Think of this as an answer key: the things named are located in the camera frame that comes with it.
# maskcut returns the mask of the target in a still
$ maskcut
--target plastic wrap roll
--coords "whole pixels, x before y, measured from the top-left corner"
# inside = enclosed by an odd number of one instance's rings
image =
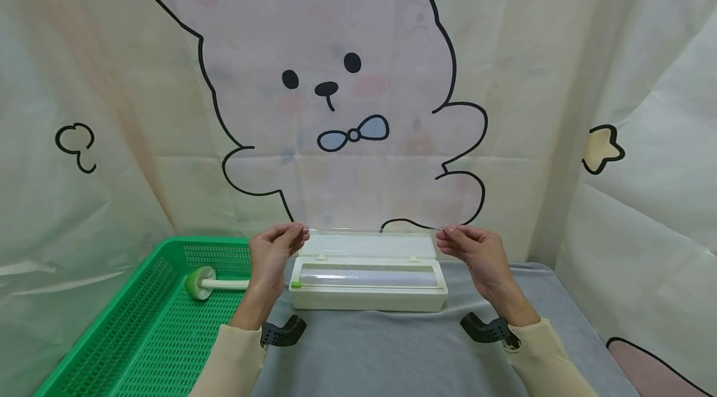
[[[438,281],[432,269],[425,271],[372,269],[301,270],[301,282],[307,285],[357,285],[378,287],[436,287]]]

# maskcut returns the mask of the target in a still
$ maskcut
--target gray cloth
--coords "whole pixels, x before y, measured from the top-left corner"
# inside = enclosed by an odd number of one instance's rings
[[[291,274],[293,262],[287,266]],[[295,311],[285,291],[269,321],[306,321],[301,340],[269,348],[253,396],[527,396],[499,343],[478,344],[459,325],[468,312],[496,314],[477,293],[466,265],[442,263],[448,299],[438,313]],[[513,264],[513,275],[549,319],[575,365],[600,396],[637,396],[555,273]]]

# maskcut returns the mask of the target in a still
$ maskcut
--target dispenser lid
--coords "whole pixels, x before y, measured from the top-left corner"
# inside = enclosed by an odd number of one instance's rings
[[[311,231],[300,256],[435,259],[430,233]]]

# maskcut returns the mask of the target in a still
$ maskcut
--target sleeve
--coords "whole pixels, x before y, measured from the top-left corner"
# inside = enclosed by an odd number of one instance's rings
[[[530,397],[598,397],[565,351],[548,320],[513,327],[517,349],[505,347],[508,362],[523,381]]]
[[[266,358],[260,340],[260,330],[222,325],[189,397],[249,397]]]

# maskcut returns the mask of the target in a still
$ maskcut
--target fabric backdrop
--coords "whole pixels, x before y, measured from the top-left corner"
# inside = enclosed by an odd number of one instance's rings
[[[0,0],[0,386],[162,238],[294,218],[490,228],[717,392],[714,4]]]

